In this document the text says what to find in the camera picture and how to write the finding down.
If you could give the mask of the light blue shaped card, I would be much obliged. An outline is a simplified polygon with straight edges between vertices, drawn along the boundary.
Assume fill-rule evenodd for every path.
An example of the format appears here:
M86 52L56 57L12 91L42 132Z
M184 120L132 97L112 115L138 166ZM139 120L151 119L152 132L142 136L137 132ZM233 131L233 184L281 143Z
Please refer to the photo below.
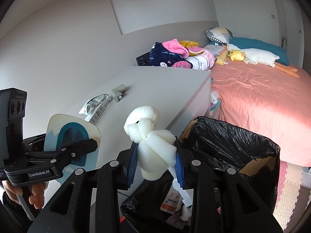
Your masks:
M90 138L97 142L97 149L92 153L74 159L73 163L69 165L72 169L76 169L78 166L83 167L85 170L95 169L99 154L101 133L95 125L83 119L67 114L55 114L50 118L47 125L44 151L56 151L61 146Z

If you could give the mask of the white red paper carton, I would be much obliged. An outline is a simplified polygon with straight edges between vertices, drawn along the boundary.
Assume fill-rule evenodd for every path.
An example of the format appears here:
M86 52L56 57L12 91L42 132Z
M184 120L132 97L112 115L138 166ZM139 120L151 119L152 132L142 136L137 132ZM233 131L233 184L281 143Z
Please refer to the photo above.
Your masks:
M177 190L171 185L160 210L169 214L175 214L181 208L182 198Z

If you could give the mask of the silver snack wrapper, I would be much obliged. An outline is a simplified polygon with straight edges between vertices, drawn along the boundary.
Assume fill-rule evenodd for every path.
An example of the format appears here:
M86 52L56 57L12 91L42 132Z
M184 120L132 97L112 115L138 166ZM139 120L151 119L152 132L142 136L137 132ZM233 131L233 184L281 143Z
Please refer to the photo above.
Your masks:
M98 95L97 97L89 99L80 109L79 114L86 116L84 119L86 122L95 125L110 101L111 101L110 95L108 94Z

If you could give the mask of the white foam knot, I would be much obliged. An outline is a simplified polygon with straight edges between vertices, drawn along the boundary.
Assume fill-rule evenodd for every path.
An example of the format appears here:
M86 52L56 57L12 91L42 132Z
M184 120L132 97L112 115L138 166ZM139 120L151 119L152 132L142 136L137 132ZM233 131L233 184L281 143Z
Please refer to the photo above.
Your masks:
M166 129L157 130L160 111L153 106L140 106L127 117L124 131L138 145L138 164L142 177L158 180L165 171L173 176L173 188L182 196L182 202L190 207L193 198L184 189L183 165L177 149L177 139Z

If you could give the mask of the white green drink bottle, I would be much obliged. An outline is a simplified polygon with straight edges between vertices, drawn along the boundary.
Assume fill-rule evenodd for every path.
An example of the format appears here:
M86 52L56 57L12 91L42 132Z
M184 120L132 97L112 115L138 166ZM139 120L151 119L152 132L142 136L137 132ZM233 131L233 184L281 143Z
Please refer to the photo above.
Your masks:
M192 215L192 208L183 205L180 219L183 221L189 221L191 218L191 215Z

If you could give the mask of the grey corner guard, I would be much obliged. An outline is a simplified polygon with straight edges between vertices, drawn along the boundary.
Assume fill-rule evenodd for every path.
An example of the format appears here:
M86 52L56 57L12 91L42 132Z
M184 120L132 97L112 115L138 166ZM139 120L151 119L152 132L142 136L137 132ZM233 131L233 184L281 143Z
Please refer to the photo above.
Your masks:
M123 93L126 91L127 87L121 84L111 90L112 97L116 102L119 102L123 98Z

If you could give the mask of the black lined trash bin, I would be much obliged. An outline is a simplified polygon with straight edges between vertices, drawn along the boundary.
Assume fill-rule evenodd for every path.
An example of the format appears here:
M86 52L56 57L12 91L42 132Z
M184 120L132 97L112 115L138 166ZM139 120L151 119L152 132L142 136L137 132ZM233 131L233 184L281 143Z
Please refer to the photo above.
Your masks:
M268 209L274 211L279 179L279 146L271 139L222 122L197 117L180 138L180 146L211 169L233 168L256 192ZM124 232L190 232L177 214L160 210L172 178L164 174L154 182L144 181L121 205Z

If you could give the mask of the foam puzzle floor mat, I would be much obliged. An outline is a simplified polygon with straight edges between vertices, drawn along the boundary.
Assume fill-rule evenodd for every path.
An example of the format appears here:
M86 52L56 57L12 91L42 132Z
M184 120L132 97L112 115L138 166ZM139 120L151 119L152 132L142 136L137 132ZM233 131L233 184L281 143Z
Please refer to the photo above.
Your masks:
M283 232L290 232L310 203L310 168L280 162L273 216Z

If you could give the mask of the hello kitty plush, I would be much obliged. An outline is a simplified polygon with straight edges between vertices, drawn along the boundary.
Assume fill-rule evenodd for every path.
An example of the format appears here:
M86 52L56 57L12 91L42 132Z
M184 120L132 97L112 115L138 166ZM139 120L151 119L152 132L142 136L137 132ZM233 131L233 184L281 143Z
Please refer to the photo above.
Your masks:
M217 108L220 105L219 94L217 91L215 90L211 91L210 100L211 100L210 110L213 111L215 108Z

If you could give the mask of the bed with pink sheet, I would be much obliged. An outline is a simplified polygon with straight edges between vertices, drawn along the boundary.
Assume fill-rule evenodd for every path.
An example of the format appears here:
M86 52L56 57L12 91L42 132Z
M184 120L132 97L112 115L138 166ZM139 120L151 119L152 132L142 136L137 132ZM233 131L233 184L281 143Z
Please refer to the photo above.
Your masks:
M262 64L227 62L211 69L220 120L270 138L282 161L309 167L310 75L301 68L294 78Z

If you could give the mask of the yellow long plush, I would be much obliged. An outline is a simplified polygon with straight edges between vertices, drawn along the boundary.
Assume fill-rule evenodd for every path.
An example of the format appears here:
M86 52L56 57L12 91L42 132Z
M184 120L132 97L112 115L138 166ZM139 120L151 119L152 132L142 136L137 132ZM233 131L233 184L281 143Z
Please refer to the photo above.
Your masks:
M216 57L216 61L215 61L215 64L217 65L224 65L226 64L226 60L227 60L227 56L228 56L228 51L227 50L223 50L221 52L221 54L219 54L217 57Z

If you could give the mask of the yellow duck plush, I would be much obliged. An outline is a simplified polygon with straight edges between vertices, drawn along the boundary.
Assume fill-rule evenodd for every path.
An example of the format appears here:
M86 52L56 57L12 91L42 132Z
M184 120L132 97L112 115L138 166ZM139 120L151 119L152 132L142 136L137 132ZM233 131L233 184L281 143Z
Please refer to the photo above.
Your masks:
M244 61L245 53L240 50L232 50L228 53L228 57L231 61Z

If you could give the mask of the white goose plush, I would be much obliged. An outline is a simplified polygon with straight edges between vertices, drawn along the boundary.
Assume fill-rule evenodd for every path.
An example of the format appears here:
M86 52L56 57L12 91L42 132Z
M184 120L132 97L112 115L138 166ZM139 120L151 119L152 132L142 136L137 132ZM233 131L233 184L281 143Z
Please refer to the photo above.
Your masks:
M253 65L262 64L266 66L270 66L272 68L275 68L279 71L282 71L283 73L286 73L294 78L299 78L298 70L291 67L291 66L285 66L281 63L276 62L277 59L279 59L279 56L268 52L266 50L260 50L256 48L248 48L248 49L240 49L236 47L233 44L228 44L226 47L228 52L231 52L232 50L240 50L245 53L245 59L244 61L246 64L250 63Z

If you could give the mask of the teal pillow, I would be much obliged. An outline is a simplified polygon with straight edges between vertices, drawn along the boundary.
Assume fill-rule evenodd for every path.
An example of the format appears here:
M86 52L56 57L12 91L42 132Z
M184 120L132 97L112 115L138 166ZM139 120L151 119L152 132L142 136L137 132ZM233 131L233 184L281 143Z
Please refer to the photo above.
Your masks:
M237 46L240 49L256 48L260 50L266 50L279 56L279 59L277 59L276 62L281 63L285 66L290 65L286 51L282 47L266 43L258 39L245 37L232 37L229 39L229 43Z

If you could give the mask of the black wall socket panel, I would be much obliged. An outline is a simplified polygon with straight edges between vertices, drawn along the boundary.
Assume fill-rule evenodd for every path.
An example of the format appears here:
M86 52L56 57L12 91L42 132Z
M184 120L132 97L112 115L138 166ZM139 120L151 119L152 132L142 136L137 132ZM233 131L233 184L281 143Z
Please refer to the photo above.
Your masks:
M139 57L137 57L136 63L138 66L148 66L149 65L149 56L150 56L150 52L147 52L143 55L140 55Z

